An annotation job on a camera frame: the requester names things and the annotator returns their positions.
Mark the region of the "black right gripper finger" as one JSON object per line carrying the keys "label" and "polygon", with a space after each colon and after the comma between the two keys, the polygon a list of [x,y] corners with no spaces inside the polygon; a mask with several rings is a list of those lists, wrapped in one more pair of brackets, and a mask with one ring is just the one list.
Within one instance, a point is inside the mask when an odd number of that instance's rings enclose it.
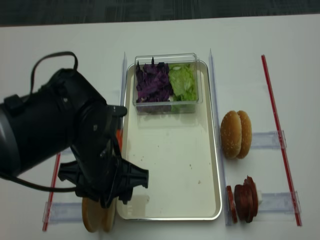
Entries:
{"label": "black right gripper finger", "polygon": [[59,166],[58,178],[63,181],[69,181],[75,185],[74,190],[77,197],[83,197],[83,191],[80,189],[82,184],[80,178],[82,177],[82,171],[76,160],[66,163],[61,163]]}

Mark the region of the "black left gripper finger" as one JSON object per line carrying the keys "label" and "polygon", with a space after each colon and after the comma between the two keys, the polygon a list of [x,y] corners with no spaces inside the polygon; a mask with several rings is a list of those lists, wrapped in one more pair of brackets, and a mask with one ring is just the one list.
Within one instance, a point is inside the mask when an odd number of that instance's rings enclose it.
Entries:
{"label": "black left gripper finger", "polygon": [[149,171],[122,159],[117,173],[117,197],[123,203],[132,199],[133,189],[142,186],[149,186]]}

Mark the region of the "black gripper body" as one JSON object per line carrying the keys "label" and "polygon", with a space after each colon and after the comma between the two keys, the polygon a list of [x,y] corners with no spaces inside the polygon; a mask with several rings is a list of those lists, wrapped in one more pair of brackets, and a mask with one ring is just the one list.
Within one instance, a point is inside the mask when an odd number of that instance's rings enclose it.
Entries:
{"label": "black gripper body", "polygon": [[127,112],[124,106],[93,104],[80,114],[71,150],[79,167],[75,184],[84,197],[112,201],[120,155],[116,133]]}

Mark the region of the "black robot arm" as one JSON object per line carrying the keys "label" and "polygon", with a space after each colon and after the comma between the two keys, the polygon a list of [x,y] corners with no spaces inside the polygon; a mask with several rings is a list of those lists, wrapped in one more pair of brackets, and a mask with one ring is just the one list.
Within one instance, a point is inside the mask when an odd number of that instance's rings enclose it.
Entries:
{"label": "black robot arm", "polygon": [[76,70],[58,70],[36,93],[12,95],[0,105],[0,175],[26,185],[19,175],[65,149],[75,157],[58,170],[72,187],[29,183],[45,192],[74,192],[108,207],[131,200],[149,184],[149,172],[122,157],[116,133],[127,108],[109,105]]}

